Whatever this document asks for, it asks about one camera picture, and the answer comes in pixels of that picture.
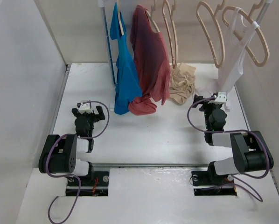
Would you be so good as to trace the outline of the beige trousers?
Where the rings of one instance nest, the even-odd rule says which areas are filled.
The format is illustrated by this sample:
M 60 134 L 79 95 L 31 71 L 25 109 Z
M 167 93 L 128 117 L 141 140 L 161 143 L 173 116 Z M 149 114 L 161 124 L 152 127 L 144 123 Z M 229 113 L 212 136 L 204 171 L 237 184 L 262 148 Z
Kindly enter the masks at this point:
M 185 63 L 170 66 L 169 100 L 183 105 L 195 91 L 196 68 Z

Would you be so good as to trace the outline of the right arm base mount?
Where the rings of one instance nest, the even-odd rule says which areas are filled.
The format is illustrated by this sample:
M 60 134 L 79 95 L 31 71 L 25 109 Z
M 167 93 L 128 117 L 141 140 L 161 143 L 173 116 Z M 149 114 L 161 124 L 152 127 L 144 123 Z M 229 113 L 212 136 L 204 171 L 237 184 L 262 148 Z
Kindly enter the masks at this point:
M 208 171 L 192 171 L 190 184 L 194 186 L 194 196 L 237 196 L 232 177 L 210 175 Z

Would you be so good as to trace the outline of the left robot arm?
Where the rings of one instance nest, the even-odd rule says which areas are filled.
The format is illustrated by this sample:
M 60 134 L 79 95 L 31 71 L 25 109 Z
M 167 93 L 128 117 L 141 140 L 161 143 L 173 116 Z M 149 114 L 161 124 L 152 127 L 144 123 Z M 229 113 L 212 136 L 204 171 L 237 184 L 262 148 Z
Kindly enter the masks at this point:
M 90 185 L 94 181 L 94 169 L 90 162 L 77 159 L 77 154 L 87 154 L 93 151 L 94 124 L 105 120 L 102 106 L 96 106 L 94 111 L 89 103 L 77 104 L 71 110 L 75 117 L 75 134 L 65 136 L 48 135 L 40 155 L 38 168 L 41 173 L 52 175 L 65 175 L 72 179 L 78 179 L 84 185 Z

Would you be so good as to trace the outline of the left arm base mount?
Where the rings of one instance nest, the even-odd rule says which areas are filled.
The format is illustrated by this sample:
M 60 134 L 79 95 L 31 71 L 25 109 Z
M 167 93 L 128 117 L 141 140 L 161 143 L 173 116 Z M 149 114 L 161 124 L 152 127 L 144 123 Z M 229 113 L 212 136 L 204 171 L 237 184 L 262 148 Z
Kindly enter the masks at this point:
M 81 189 L 79 196 L 108 196 L 109 171 L 94 171 L 88 176 L 80 176 Z M 79 183 L 76 178 L 68 178 L 66 196 L 76 196 Z

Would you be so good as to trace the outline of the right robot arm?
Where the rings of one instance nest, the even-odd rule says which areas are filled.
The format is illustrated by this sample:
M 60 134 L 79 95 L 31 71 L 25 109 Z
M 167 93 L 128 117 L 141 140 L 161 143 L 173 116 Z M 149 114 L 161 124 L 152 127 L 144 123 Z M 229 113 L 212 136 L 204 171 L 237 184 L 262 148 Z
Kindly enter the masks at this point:
M 195 95 L 190 106 L 191 109 L 201 106 L 199 111 L 204 114 L 206 127 L 202 131 L 205 142 L 232 151 L 230 158 L 210 162 L 206 171 L 193 171 L 194 186 L 225 185 L 232 182 L 234 175 L 261 170 L 264 174 L 260 178 L 264 178 L 274 166 L 272 154 L 260 131 L 224 129 L 227 114 L 222 106 L 226 102 L 226 93 L 218 92 L 209 98 Z

